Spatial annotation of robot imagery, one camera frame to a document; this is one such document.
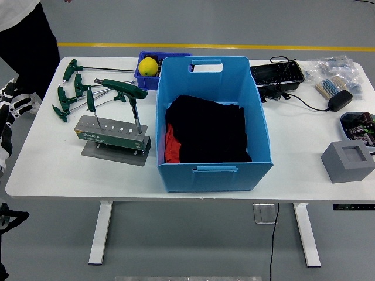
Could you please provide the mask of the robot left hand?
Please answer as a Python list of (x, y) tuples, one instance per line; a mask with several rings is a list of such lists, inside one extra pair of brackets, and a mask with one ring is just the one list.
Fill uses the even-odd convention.
[(5, 173), (6, 160), (13, 151), (11, 126), (22, 114), (33, 110), (35, 105), (30, 95), (21, 93), (14, 79), (1, 90), (1, 177)]

